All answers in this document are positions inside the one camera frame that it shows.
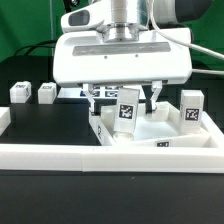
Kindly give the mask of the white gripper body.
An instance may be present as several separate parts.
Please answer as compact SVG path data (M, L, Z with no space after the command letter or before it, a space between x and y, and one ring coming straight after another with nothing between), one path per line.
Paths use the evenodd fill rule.
M182 84L192 73L189 49L145 26L144 17L111 17L83 8L61 18L54 80L62 87L83 84Z

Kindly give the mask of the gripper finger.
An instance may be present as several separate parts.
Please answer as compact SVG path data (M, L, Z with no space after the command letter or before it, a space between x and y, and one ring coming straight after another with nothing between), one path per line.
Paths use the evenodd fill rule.
M89 111L92 115L99 115L99 109L96 105L96 101L92 96L93 85L92 84L84 84L82 86L83 93L85 94L88 102L89 102Z
M153 81L151 85L152 96L147 100L146 112L151 113L156 111L156 101L159 97L159 94L162 91L162 82Z

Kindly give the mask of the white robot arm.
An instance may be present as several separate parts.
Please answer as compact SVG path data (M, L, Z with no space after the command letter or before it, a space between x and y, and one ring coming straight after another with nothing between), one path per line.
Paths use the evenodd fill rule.
M163 84L192 73L192 34L180 22L200 18L212 0L89 0L62 16L53 77L64 88L151 85L151 108Z

